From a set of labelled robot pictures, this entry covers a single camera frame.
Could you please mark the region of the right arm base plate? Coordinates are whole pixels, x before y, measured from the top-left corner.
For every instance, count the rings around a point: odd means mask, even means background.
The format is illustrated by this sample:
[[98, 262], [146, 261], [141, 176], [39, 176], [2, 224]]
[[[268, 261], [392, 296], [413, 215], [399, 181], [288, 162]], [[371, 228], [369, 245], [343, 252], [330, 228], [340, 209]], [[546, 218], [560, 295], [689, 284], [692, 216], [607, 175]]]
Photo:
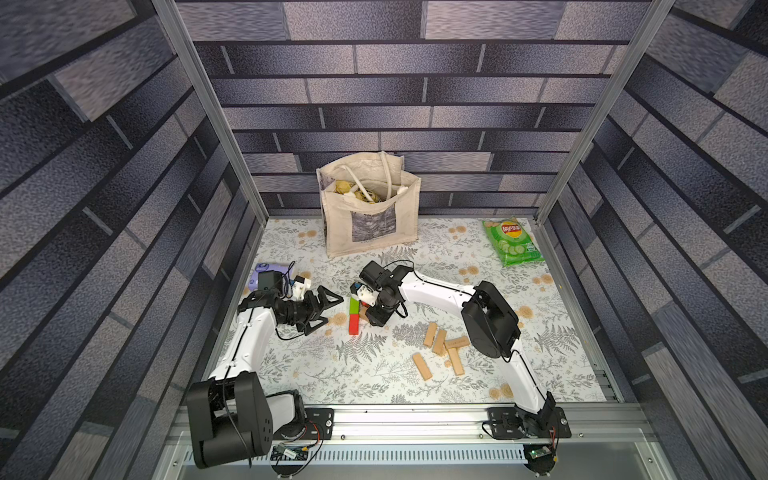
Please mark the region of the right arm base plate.
[[562, 408], [530, 413], [517, 407], [487, 409], [483, 429], [496, 440], [558, 440], [572, 437], [570, 424]]

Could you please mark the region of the green block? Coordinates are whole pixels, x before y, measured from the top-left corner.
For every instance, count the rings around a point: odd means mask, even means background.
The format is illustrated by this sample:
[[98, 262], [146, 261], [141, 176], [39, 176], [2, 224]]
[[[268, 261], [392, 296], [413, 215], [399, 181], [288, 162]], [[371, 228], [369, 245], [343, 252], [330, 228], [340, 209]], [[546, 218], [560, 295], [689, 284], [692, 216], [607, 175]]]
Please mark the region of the green block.
[[359, 314], [360, 314], [360, 302], [355, 298], [351, 298], [349, 300], [349, 315], [358, 316]]

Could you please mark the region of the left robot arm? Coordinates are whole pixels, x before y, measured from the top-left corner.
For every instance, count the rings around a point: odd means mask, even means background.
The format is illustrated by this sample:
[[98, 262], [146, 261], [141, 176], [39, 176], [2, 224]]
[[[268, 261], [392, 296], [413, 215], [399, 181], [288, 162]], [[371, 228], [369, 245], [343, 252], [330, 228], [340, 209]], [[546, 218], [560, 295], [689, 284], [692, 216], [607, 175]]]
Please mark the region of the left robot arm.
[[274, 439], [292, 442], [322, 431], [310, 421], [296, 390], [265, 394], [258, 371], [278, 327], [307, 336], [328, 323], [323, 313], [343, 302], [324, 286], [279, 271], [258, 274], [257, 287], [241, 300], [234, 338], [224, 360], [194, 383], [186, 405], [195, 465], [200, 469], [266, 455]]

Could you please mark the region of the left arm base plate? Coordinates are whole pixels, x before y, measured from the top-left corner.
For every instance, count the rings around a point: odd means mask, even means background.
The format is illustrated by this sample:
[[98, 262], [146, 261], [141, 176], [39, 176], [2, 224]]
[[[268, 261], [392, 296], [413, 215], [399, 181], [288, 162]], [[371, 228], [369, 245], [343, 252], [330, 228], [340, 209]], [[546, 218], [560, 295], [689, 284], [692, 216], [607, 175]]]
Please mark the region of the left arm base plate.
[[273, 442], [330, 440], [334, 423], [334, 409], [308, 408], [277, 429], [273, 434]]

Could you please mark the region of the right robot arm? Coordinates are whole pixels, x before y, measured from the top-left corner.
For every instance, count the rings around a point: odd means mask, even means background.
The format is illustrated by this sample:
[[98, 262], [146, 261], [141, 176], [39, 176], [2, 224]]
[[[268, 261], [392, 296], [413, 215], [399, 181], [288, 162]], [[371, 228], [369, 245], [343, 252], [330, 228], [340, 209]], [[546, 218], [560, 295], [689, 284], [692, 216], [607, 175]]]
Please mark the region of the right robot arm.
[[385, 326], [393, 315], [407, 317], [409, 302], [463, 320], [470, 345], [496, 361], [512, 388], [520, 434], [544, 438], [557, 432], [560, 420], [556, 401], [551, 392], [543, 390], [529, 366], [520, 344], [518, 317], [494, 284], [482, 281], [476, 286], [462, 286], [433, 279], [409, 265], [390, 270], [371, 261], [350, 291], [368, 306], [366, 316], [373, 326]]

